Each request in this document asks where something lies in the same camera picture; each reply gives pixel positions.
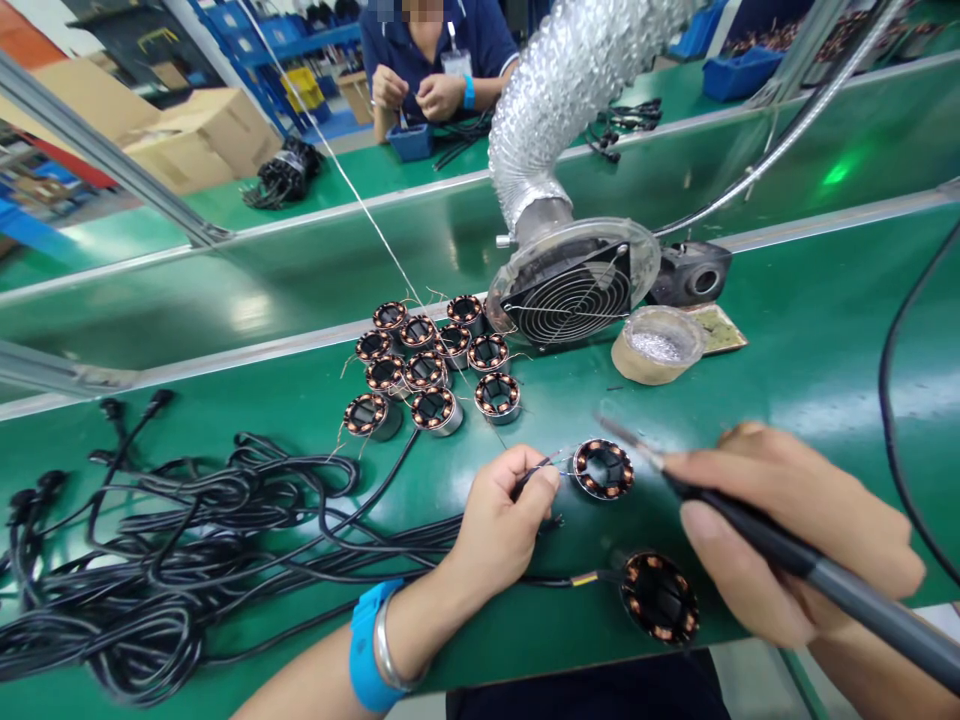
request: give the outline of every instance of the copper winding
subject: copper winding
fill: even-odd
[[[373,415],[366,422],[358,422],[356,418],[357,410],[367,404],[373,405]],[[377,426],[383,422],[383,418],[386,416],[386,414],[386,401],[379,395],[365,393],[355,398],[349,405],[347,405],[347,409],[343,413],[343,424],[346,426],[347,432],[349,432],[351,435],[364,437],[372,433]]]
[[[470,311],[458,313],[458,305],[470,305]],[[458,295],[447,303],[447,317],[458,325],[469,325],[483,314],[483,306],[475,295]]]
[[[420,363],[433,366],[433,370],[425,378],[417,377],[413,372],[414,366]],[[446,377],[446,366],[438,353],[426,350],[410,358],[404,371],[404,377],[407,379],[407,385],[411,388],[433,387]]]
[[[503,383],[508,388],[507,399],[496,406],[488,402],[485,396],[485,393],[488,391],[488,386],[493,383]],[[517,381],[509,375],[493,372],[489,375],[484,375],[480,379],[474,396],[477,405],[483,413],[486,415],[502,415],[515,408],[517,403],[520,402],[520,386],[517,384]]]
[[[390,311],[396,311],[397,316],[391,320]],[[407,319],[407,306],[402,302],[385,302],[373,312],[373,324],[379,330],[396,330]]]
[[[637,586],[645,568],[656,572],[664,579],[662,582],[672,580],[676,586],[675,595],[669,585],[660,585],[657,593],[658,596],[661,593],[671,594],[676,600],[679,609],[670,625],[660,624],[655,620],[658,615],[662,617],[666,612],[662,607],[650,607],[646,611],[644,609],[644,598],[638,595]],[[689,642],[700,627],[697,598],[690,588],[690,583],[680,574],[679,568],[662,555],[643,552],[631,556],[624,566],[624,581],[620,586],[620,594],[630,617],[651,637],[661,642],[671,645]]]
[[[452,335],[454,332],[457,334],[456,342],[446,337],[447,335]],[[434,347],[443,357],[453,357],[467,349],[472,337],[470,331],[466,328],[460,327],[459,325],[447,325],[437,332],[437,341]]]
[[[420,333],[417,327],[423,327],[425,332]],[[411,348],[419,348],[432,343],[437,337],[437,326],[426,315],[414,315],[400,328],[400,340]]]
[[[489,360],[478,358],[477,350],[481,345],[496,346],[496,357],[492,357]],[[481,369],[493,369],[506,362],[508,352],[510,351],[507,348],[507,342],[503,339],[503,336],[498,333],[492,333],[490,335],[478,335],[475,337],[473,342],[470,343],[470,348],[467,350],[467,356],[470,358],[470,364],[474,367]]]
[[[611,466],[619,469],[619,477],[615,484],[611,484],[609,481],[602,484],[587,472],[590,457],[601,453],[609,453],[617,461],[615,466]],[[577,448],[571,462],[574,478],[584,490],[595,498],[615,500],[626,495],[633,487],[635,478],[633,463],[630,462],[630,458],[619,446],[614,445],[609,440],[588,440]]]
[[[370,352],[364,350],[366,345],[373,344],[371,341],[376,340],[377,348]],[[357,357],[363,360],[364,362],[369,362],[378,357],[387,355],[390,352],[393,339],[390,337],[390,333],[385,330],[369,330],[360,336],[360,339],[357,340],[356,353]]]
[[[439,394],[443,399],[443,408],[440,411],[440,417],[426,417],[420,410],[423,405],[425,398],[432,397]],[[438,427],[441,423],[445,422],[453,412],[456,401],[453,398],[453,393],[447,390],[446,388],[427,388],[422,393],[417,395],[413,400],[413,421],[417,424],[418,427],[421,427],[425,430],[431,430]]]
[[[386,380],[378,380],[380,371],[389,371]],[[396,355],[384,355],[367,365],[364,372],[367,385],[373,390],[387,390],[403,383],[403,359]]]

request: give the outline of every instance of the person's hands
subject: person's hands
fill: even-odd
[[[666,467],[766,511],[887,597],[908,597],[923,580],[907,518],[789,433],[745,423],[725,433],[717,450],[668,455]],[[755,635],[800,647],[852,622],[805,583],[771,570],[705,503],[684,503],[680,517],[727,606]]]
[[[453,117],[463,103],[467,81],[461,75],[428,75],[420,83],[417,103],[430,122],[443,122]]]
[[[480,468],[473,481],[460,534],[443,565],[470,586],[478,604],[513,585],[530,564],[540,523],[549,519],[560,487],[560,472],[552,465],[538,470],[516,503],[510,492],[543,459],[533,448],[517,445]]]
[[[410,85],[386,65],[377,65],[373,74],[373,101],[377,107],[397,110],[410,92]]]

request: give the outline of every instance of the forearm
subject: forearm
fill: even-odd
[[[960,718],[960,701],[862,625],[851,623],[810,652],[864,720]]]
[[[503,89],[507,86],[507,82],[516,67],[517,63],[514,61],[500,77],[474,78],[473,87],[477,96],[474,107],[477,110],[489,110],[497,104],[497,100],[503,94]]]
[[[387,141],[387,133],[397,124],[397,114],[393,110],[380,107],[373,108],[373,136],[379,144]]]
[[[387,610],[387,644],[400,676],[420,676],[434,655],[480,609],[485,597],[441,564],[401,590]],[[349,625],[277,673],[234,720],[371,720],[350,681]]]

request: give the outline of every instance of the blue wristband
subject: blue wristband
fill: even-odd
[[[464,75],[463,79],[467,81],[467,87],[463,91],[463,109],[473,110],[473,106],[477,104],[477,91],[473,87],[473,78]]]
[[[403,580],[388,580],[360,596],[353,609],[350,631],[350,682],[360,704],[374,713],[385,713],[406,693],[390,687],[380,676],[374,654],[373,629],[377,612],[390,595],[403,585]]]

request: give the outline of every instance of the flexible aluminum duct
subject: flexible aluminum duct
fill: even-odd
[[[852,52],[849,52],[845,59],[839,61],[841,65],[833,79],[814,92],[807,104],[801,109],[800,114],[794,119],[790,127],[785,132],[783,139],[780,140],[777,145],[766,155],[760,158],[755,167],[750,169],[746,175],[727,188],[723,194],[720,195],[720,197],[713,200],[708,205],[704,205],[702,208],[694,213],[691,213],[690,215],[687,215],[685,218],[681,218],[680,220],[672,222],[669,225],[664,225],[659,230],[654,231],[653,234],[658,238],[661,238],[664,235],[669,235],[677,230],[683,230],[684,228],[690,227],[694,223],[703,220],[703,218],[707,217],[707,215],[719,210],[721,207],[726,205],[733,198],[759,180],[760,176],[769,170],[773,164],[777,162],[777,160],[783,157],[784,153],[786,153],[787,150],[789,150],[794,143],[800,139],[800,136],[807,131],[807,128],[810,127],[813,121],[816,120],[820,113],[822,113],[827,105],[830,104],[830,101],[833,100],[836,94],[840,91],[840,87],[853,74],[853,71],[858,65],[860,65],[863,58],[868,52],[870,52],[870,50],[873,49],[874,45],[880,41],[880,37],[886,31],[890,23],[893,22],[893,19],[897,16],[897,13],[904,2],[905,0],[878,0],[878,4],[873,11],[873,24],[870,26],[869,30],[867,30],[863,41],[856,46],[856,49],[852,50]]]
[[[490,172],[510,234],[537,200],[570,198],[557,158],[646,69],[703,0],[558,0],[497,104]]]

